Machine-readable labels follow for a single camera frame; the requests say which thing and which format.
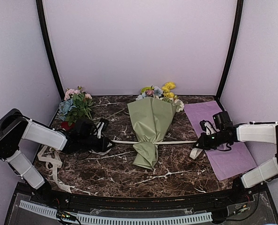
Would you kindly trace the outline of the yellow fake flower stem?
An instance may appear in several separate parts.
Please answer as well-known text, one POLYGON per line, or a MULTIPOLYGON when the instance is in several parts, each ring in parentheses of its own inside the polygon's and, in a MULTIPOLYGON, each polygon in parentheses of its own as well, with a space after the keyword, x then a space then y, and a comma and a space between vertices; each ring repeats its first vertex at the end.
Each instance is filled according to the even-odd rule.
POLYGON ((176 88, 176 84, 174 82, 165 83, 161 88, 163 91, 162 101, 174 104, 176 100, 176 95, 172 90, 175 88, 176 88))

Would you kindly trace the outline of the blue fake flower stem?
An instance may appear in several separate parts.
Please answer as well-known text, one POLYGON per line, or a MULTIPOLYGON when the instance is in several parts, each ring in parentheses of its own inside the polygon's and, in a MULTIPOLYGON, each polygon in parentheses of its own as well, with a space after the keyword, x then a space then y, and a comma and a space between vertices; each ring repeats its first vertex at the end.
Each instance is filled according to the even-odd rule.
POLYGON ((146 92, 146 93, 143 93, 143 94, 139 94, 137 97, 136 97, 136 100, 142 100, 144 98, 147 98, 147 97, 151 97, 151 98, 157 98, 157 99, 160 99, 163 95, 163 91, 161 88, 159 88, 158 86, 153 86, 154 87, 154 90, 152 91, 149 91, 149 92, 146 92))

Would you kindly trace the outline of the white and red flower stem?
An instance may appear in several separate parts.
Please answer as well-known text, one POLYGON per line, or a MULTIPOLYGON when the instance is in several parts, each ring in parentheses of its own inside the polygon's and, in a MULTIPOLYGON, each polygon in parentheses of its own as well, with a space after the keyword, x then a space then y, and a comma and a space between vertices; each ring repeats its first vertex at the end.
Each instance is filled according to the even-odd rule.
POLYGON ((176 99, 174 101, 174 105, 176 106, 176 112, 181 112, 184 110, 184 103, 180 99, 176 99))

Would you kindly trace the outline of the peach and green wrapping paper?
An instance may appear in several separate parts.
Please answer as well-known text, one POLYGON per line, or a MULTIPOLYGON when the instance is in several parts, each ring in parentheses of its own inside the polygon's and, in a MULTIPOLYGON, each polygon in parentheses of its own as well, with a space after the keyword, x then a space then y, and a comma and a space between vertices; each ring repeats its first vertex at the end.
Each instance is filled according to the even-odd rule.
POLYGON ((176 106, 147 97, 127 105, 138 142, 133 145, 137 155, 134 165, 153 169, 158 160, 158 142, 162 142, 176 113, 176 106))

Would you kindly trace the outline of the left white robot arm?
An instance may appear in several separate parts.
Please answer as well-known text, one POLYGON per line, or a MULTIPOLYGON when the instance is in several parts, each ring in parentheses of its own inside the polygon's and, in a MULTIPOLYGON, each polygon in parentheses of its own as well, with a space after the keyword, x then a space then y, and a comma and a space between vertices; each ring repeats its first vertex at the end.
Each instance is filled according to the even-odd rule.
POLYGON ((77 119, 69 130, 55 130, 32 120, 18 109, 12 109, 0 119, 0 160, 6 161, 17 174, 34 190, 45 204, 55 201, 55 193, 48 188, 48 181, 20 151, 21 140, 38 143, 65 154, 90 151, 94 154, 107 154, 114 142, 102 135, 108 126, 107 120, 95 125, 92 120, 77 119))

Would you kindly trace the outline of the cream printed ribbon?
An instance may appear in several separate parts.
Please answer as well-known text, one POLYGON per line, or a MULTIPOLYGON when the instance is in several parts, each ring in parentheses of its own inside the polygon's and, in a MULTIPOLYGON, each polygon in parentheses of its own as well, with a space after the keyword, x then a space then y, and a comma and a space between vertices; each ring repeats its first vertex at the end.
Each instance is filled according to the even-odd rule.
MULTIPOLYGON (((134 145, 137 143, 144 143, 144 142, 134 142, 134 141, 120 141, 120 140, 112 140, 115 145, 116 144, 123 144, 123 145, 134 145)), ((152 144, 155 145, 171 145, 171 144, 193 144, 196 141, 163 141, 163 142, 152 142, 152 144)), ((90 153, 92 154, 97 154, 97 155, 106 155, 109 151, 107 152, 96 152, 95 150, 91 150, 90 153)))

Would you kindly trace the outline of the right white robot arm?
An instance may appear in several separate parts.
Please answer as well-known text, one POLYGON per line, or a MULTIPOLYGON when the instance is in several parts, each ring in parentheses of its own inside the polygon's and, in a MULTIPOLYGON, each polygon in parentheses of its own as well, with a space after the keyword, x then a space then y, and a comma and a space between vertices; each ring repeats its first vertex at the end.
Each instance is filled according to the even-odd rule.
POLYGON ((213 115, 213 122, 202 120, 200 126, 202 133, 194 150, 219 151, 220 146, 225 145, 223 151, 228 152, 235 143, 275 147, 275 154, 270 159, 233 181, 233 189, 228 192, 230 202, 239 203, 246 196, 246 189, 278 178, 278 121, 234 124, 228 112, 222 111, 213 115))

